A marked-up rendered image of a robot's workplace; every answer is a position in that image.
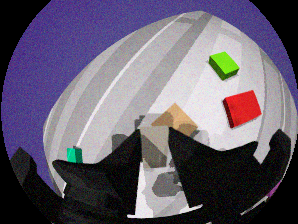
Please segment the red rectangular block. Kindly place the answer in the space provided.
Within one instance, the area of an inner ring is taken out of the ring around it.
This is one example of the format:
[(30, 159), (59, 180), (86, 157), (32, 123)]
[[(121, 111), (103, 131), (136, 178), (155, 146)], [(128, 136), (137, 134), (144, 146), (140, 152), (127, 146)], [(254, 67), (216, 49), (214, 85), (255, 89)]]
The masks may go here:
[(261, 116), (257, 96), (254, 91), (247, 91), (225, 97), (222, 101), (230, 128), (238, 127), (239, 124), (246, 123), (254, 117)]

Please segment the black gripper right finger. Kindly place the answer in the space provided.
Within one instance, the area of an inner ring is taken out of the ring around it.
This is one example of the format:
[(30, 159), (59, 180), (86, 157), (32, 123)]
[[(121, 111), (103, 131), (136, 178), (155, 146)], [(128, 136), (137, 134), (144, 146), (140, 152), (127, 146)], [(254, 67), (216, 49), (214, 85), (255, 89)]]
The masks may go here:
[(202, 198), (214, 188), (227, 169), (254, 155), (258, 141), (222, 152), (169, 127), (168, 145), (186, 202), (189, 208), (194, 208), (202, 204)]

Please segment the green square block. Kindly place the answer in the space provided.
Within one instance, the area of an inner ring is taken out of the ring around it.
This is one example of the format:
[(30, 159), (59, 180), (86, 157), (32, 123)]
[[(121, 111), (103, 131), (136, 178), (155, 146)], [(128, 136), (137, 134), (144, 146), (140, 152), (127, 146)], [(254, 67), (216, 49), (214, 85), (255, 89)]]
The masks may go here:
[[(82, 163), (82, 149), (67, 148), (68, 163)], [(82, 163), (84, 164), (84, 163)]]

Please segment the green rectangular block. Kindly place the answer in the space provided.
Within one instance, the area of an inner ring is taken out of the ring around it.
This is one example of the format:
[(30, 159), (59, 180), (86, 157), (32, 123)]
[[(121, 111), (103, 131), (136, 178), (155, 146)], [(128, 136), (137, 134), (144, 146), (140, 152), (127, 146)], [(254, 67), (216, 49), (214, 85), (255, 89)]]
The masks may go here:
[(231, 59), (226, 52), (218, 52), (216, 55), (210, 55), (208, 61), (210, 67), (213, 67), (220, 79), (225, 80), (227, 77), (237, 75), (239, 71), (238, 64)]

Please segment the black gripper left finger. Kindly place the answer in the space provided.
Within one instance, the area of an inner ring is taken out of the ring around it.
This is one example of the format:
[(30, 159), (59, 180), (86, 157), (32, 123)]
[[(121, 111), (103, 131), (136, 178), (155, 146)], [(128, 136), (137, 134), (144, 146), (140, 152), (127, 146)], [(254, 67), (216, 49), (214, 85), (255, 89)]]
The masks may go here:
[(65, 183), (108, 193), (126, 210), (136, 214), (138, 173), (141, 165), (141, 133), (134, 129), (129, 137), (97, 164), (52, 161)]

